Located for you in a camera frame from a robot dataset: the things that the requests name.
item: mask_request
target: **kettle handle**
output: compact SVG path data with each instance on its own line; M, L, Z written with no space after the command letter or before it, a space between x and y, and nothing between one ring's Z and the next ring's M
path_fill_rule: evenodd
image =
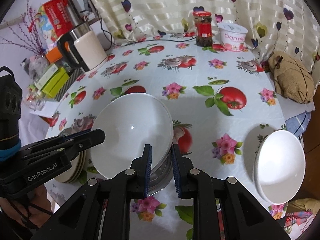
M66 50L66 47L65 47L66 42L69 43L69 48L79 63L75 62L72 55ZM78 51L74 46L74 41L70 33L65 33L60 37L60 39L57 41L57 47L60 53L62 54L64 60L68 63L68 65L71 68L81 68L81 67L84 69L87 68L87 65L84 63L82 57L80 56L80 54L78 53Z

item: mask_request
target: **red jar lid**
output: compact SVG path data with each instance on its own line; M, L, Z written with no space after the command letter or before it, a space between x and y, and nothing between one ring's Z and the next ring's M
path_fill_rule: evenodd
M211 12L206 11L196 11L192 13L193 16L211 16Z

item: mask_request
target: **yogurt container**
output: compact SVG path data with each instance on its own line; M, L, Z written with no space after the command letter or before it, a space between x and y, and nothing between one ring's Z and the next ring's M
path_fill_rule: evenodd
M230 51L241 51L248 30L234 23L218 23L220 39L223 46Z

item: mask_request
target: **orange box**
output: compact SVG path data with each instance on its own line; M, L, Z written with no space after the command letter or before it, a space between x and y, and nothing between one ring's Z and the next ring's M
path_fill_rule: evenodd
M67 51L69 51L69 45L67 42L65 43L65 46ZM54 49L50 50L45 56L50 63L55 63L59 59L62 59L62 54L60 53L58 47L55 47Z

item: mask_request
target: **curtain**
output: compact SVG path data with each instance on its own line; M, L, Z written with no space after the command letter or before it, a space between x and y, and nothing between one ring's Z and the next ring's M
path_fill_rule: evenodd
M312 71L315 87L320 66L312 70L319 49L320 28L303 0L92 0L113 37L136 41L145 36L192 33L192 12L212 12L217 22L237 23L249 32L246 44L260 61L285 51Z

